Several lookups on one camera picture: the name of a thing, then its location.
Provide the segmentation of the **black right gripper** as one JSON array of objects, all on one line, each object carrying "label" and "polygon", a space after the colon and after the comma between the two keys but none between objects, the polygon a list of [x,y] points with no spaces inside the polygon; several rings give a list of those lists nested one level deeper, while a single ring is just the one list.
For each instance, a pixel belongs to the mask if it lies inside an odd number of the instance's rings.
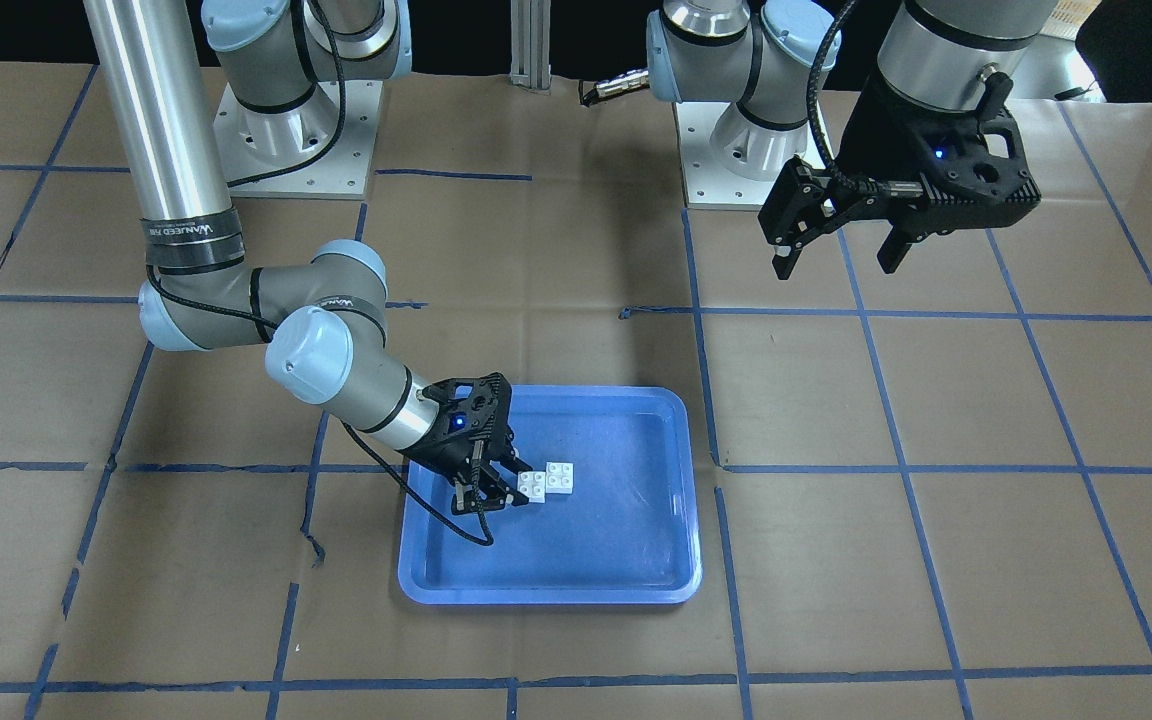
[{"label": "black right gripper", "polygon": [[468,479],[473,460],[482,470],[499,465],[509,473],[526,473],[532,465],[513,446],[509,429],[511,382],[500,373],[479,378],[449,378],[420,388],[417,397],[435,404],[429,433],[406,450],[406,457],[452,482],[450,511],[461,516],[499,511],[529,503],[529,497],[505,480]]}]

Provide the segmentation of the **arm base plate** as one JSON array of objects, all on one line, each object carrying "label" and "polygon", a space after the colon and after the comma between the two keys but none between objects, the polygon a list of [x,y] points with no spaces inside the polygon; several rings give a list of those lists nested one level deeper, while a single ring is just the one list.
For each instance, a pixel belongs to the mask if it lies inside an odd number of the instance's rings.
[{"label": "arm base plate", "polygon": [[248,109],[238,104],[232,88],[225,88],[212,128],[227,181],[233,183],[316,159],[285,176],[233,184],[230,195],[248,199],[364,200],[384,90],[381,81],[346,82],[342,132],[332,149],[326,149],[340,119],[334,81],[320,83],[306,104],[282,114]]},{"label": "arm base plate", "polygon": [[756,211],[791,156],[823,168],[808,124],[768,129],[733,103],[681,103],[673,109],[689,209]]}]

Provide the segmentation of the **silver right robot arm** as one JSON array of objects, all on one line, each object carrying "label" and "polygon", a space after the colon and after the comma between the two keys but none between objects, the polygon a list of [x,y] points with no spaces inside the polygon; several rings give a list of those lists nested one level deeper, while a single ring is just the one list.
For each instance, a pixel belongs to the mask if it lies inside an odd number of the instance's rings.
[{"label": "silver right robot arm", "polygon": [[525,505],[502,374],[429,382],[388,351],[387,268],[361,240],[300,265],[247,262],[232,191],[314,182],[346,156],[348,92],[411,68],[402,1],[205,1],[200,20],[238,103],[237,167],[212,128],[183,1],[88,1],[111,108],[141,200],[141,327],[166,351],[264,344],[266,373],[371,442],[450,483],[454,514]]}]

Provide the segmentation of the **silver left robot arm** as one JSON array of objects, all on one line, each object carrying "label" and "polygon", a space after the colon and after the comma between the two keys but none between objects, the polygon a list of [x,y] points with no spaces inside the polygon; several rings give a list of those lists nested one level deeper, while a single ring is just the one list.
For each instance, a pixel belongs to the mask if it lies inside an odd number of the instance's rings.
[{"label": "silver left robot arm", "polygon": [[664,1],[646,18],[646,76],[667,103],[732,104],[749,126],[805,129],[818,162],[788,159],[758,213],[787,279],[809,243],[882,220],[882,272],[932,234],[1020,223],[1041,204],[1018,122],[1014,71],[1052,1],[901,1],[844,132],[827,143],[820,92],[859,9],[814,1]]}]

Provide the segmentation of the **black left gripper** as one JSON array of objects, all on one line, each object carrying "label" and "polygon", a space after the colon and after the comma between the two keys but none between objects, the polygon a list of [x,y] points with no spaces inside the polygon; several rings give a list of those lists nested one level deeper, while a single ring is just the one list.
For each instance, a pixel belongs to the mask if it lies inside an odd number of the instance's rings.
[{"label": "black left gripper", "polygon": [[[890,232],[876,253],[884,274],[900,268],[922,234],[1007,227],[1041,204],[1018,123],[1005,106],[1011,86],[1009,76],[991,76],[979,82],[984,94],[973,108],[940,111],[905,99],[882,76],[867,79],[847,120],[838,169],[923,188],[919,199],[887,206]],[[765,197],[756,219],[781,281],[810,242],[841,227],[826,210],[833,185],[831,170],[791,156]]]}]

